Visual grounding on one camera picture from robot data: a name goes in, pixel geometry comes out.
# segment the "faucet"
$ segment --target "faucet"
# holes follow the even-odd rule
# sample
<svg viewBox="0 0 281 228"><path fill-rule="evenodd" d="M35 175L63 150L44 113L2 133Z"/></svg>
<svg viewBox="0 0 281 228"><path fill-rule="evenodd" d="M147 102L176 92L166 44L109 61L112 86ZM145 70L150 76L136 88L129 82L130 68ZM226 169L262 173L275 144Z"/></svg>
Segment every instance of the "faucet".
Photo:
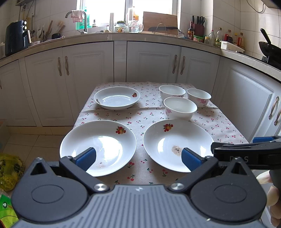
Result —
<svg viewBox="0 0 281 228"><path fill-rule="evenodd" d="M65 18L67 18L69 14L71 14L71 11L69 11L69 12L66 14ZM83 35L83 34L87 34L87 33L88 33L88 29L87 29L87 14L86 14L85 11L83 11L83 14L84 14L84 18L85 18L85 19L84 19L84 31L80 32L80 35Z"/></svg>

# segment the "plate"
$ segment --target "plate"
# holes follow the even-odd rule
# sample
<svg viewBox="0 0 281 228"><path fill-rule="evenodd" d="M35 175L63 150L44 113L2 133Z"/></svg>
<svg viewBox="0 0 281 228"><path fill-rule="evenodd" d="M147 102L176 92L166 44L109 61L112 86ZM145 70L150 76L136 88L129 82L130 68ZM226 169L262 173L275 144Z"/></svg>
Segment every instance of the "plate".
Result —
<svg viewBox="0 0 281 228"><path fill-rule="evenodd" d="M87 170L93 177L105 176L125 166L133 157L137 140L125 125L96 120L71 130L60 145L60 157L75 157L89 147L96 150L96 161Z"/></svg>
<svg viewBox="0 0 281 228"><path fill-rule="evenodd" d="M190 172L182 162L182 149L188 147L201 157L213 156L212 137L201 127L186 120L162 120L144 133L143 146L159 165L177 172Z"/></svg>
<svg viewBox="0 0 281 228"><path fill-rule="evenodd" d="M116 86L100 90L94 95L94 100L105 109L121 110L133 106L140 96L133 88Z"/></svg>

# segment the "triangular hole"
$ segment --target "triangular hole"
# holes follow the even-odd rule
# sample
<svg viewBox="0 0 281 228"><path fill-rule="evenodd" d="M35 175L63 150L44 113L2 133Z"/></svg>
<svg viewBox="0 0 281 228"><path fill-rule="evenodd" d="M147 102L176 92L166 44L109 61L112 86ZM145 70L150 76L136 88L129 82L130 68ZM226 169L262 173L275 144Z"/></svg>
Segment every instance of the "triangular hole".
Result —
<svg viewBox="0 0 281 228"><path fill-rule="evenodd" d="M232 173L236 173L236 174L241 174L241 175L247 175L247 173L245 172L243 166L240 163L235 163L233 169L231 170Z"/></svg>
<svg viewBox="0 0 281 228"><path fill-rule="evenodd" d="M31 175L38 175L38 174L44 174L44 173L47 173L47 171L45 170L42 163L37 163L36 166L34 167L34 169L32 170Z"/></svg>

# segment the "green package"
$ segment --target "green package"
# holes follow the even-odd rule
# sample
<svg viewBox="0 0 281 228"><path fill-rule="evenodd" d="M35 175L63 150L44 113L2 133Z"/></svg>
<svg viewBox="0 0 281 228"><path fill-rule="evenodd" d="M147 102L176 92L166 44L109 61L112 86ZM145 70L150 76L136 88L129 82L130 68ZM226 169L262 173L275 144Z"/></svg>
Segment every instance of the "green package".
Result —
<svg viewBox="0 0 281 228"><path fill-rule="evenodd" d="M5 195L0 198L0 221L4 228L10 228L18 221L18 217L12 207L11 199Z"/></svg>

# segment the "gray ribbed panel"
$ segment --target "gray ribbed panel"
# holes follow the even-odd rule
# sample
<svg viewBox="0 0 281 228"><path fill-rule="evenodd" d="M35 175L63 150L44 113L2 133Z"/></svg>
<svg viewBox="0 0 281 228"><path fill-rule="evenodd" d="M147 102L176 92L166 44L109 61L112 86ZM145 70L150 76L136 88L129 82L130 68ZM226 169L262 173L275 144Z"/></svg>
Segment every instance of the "gray ribbed panel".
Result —
<svg viewBox="0 0 281 228"><path fill-rule="evenodd" d="M206 218L190 206L185 195L170 193L163 185L116 185L111 192L94 195L80 214L67 221L51 225L34 225L20 221L13 226L13 228L35 227L227 228L230 226L206 221ZM231 227L262 228L264 226L256 221Z"/></svg>

